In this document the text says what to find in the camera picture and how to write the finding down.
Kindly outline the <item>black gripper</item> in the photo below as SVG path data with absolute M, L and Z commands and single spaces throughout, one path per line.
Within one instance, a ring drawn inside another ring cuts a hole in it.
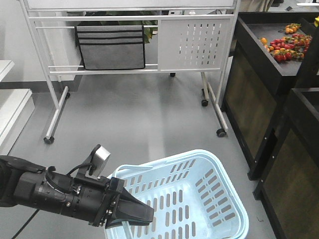
M 63 202 L 60 214 L 80 219 L 89 225 L 105 228 L 122 226 L 148 226 L 154 219 L 154 209 L 141 202 L 124 188 L 124 180 L 112 177 L 100 180 L 74 178 L 72 191 Z M 106 213 L 114 207 L 119 195 L 117 219 L 106 219 Z

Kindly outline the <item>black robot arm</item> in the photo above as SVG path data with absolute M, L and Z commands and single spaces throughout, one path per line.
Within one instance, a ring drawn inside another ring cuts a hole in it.
M 147 226 L 154 219 L 154 210 L 133 197 L 122 179 L 100 177 L 85 173 L 92 163 L 75 167 L 77 174 L 60 174 L 27 160 L 2 155 L 0 157 L 0 205 L 23 205 L 70 218 L 89 225 L 118 227 L 122 222 Z

